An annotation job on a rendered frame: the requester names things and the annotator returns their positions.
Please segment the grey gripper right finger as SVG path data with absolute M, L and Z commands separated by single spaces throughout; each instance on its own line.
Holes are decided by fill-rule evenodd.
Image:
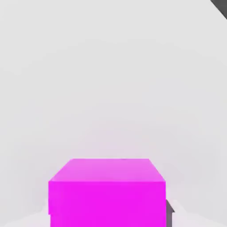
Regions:
M 166 227 L 217 227 L 217 223 L 186 212 L 178 203 L 166 200 Z

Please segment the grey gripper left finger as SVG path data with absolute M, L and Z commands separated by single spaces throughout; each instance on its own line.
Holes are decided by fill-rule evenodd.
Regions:
M 50 227 L 50 218 L 39 212 L 16 221 L 12 227 Z

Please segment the small magenta cube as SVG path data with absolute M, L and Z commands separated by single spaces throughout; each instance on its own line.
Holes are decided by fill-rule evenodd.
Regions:
M 50 227 L 166 227 L 166 182 L 149 159 L 71 159 L 48 182 Z

